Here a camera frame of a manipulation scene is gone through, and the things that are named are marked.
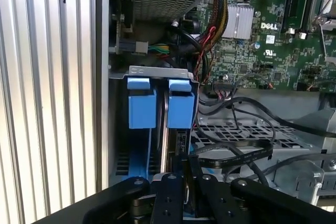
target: blue plastic tab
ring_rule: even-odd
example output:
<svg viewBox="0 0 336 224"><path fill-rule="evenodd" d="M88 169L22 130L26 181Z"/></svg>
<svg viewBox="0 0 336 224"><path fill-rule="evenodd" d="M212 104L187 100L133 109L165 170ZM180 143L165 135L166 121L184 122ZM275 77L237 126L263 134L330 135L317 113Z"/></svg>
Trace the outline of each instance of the blue plastic tab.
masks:
<svg viewBox="0 0 336 224"><path fill-rule="evenodd" d="M149 78L128 78L127 79L128 90L150 90L151 84Z"/></svg>
<svg viewBox="0 0 336 224"><path fill-rule="evenodd" d="M129 128L152 129L156 127L156 90L149 95L130 95Z"/></svg>
<svg viewBox="0 0 336 224"><path fill-rule="evenodd" d="M169 96L167 126L170 129L190 129L193 122L195 95Z"/></svg>
<svg viewBox="0 0 336 224"><path fill-rule="evenodd" d="M169 80L169 91L191 92L189 80Z"/></svg>

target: capacitor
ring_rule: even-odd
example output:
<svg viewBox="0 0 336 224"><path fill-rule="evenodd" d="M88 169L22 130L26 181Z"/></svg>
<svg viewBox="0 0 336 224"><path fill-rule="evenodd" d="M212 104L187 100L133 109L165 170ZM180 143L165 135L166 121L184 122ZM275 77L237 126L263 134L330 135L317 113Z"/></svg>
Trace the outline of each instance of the capacitor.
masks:
<svg viewBox="0 0 336 224"><path fill-rule="evenodd" d="M286 38L286 44L293 43L293 38Z"/></svg>
<svg viewBox="0 0 336 224"><path fill-rule="evenodd" d="M251 45L252 50L259 50L260 49L260 43L259 42L254 42Z"/></svg>

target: heatsink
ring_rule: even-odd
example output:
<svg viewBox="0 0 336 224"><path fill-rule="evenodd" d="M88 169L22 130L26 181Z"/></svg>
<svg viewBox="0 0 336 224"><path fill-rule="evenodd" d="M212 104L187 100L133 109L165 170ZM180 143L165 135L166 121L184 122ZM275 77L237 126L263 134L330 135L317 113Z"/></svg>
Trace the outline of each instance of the heatsink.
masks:
<svg viewBox="0 0 336 224"><path fill-rule="evenodd" d="M250 39L254 8L248 5L229 5L229 20L223 38Z"/></svg>

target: chip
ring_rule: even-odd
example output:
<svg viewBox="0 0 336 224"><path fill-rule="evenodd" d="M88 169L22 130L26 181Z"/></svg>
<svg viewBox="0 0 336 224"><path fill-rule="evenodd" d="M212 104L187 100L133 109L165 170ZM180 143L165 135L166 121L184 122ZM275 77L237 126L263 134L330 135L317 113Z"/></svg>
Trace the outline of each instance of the chip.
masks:
<svg viewBox="0 0 336 224"><path fill-rule="evenodd" d="M240 65L239 73L247 73L247 65Z"/></svg>
<svg viewBox="0 0 336 224"><path fill-rule="evenodd" d="M276 73L274 74L274 80L279 81L280 79L281 79L281 73L276 72Z"/></svg>

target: blue drive bracket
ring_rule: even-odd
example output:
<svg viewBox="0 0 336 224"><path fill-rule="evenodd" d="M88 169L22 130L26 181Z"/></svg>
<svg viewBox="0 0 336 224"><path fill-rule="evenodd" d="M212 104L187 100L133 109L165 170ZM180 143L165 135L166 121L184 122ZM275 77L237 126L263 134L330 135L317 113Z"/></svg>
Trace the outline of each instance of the blue drive bracket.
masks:
<svg viewBox="0 0 336 224"><path fill-rule="evenodd" d="M135 130L130 137L130 164L127 176L149 179L149 161L151 154L152 129Z"/></svg>
<svg viewBox="0 0 336 224"><path fill-rule="evenodd" d="M149 78L128 78L129 128L153 129L156 127L156 90Z"/></svg>
<svg viewBox="0 0 336 224"><path fill-rule="evenodd" d="M189 80L169 80L167 127L190 129L193 122L195 95Z"/></svg>

